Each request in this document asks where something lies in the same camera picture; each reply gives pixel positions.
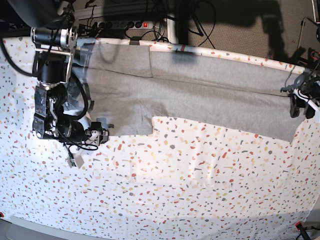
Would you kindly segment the black robot arm right side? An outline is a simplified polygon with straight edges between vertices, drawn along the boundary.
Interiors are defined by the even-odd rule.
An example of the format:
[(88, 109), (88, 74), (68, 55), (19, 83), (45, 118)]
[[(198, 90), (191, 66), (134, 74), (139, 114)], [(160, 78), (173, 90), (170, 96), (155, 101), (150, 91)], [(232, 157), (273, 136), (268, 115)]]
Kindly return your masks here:
[[(32, 130), (42, 140), (56, 140), (66, 146), (94, 151), (109, 140), (110, 132), (99, 121), (84, 129), (79, 122), (89, 109), (89, 100), (80, 80), (72, 73), (78, 29), (71, 0), (10, 0), (9, 6), (30, 27), (35, 44), (35, 59), (31, 72), (18, 67), (5, 44), (0, 49), (10, 66), (18, 73), (37, 78)], [(74, 80), (82, 95), (84, 107), (78, 115), (64, 112), (67, 85)]]

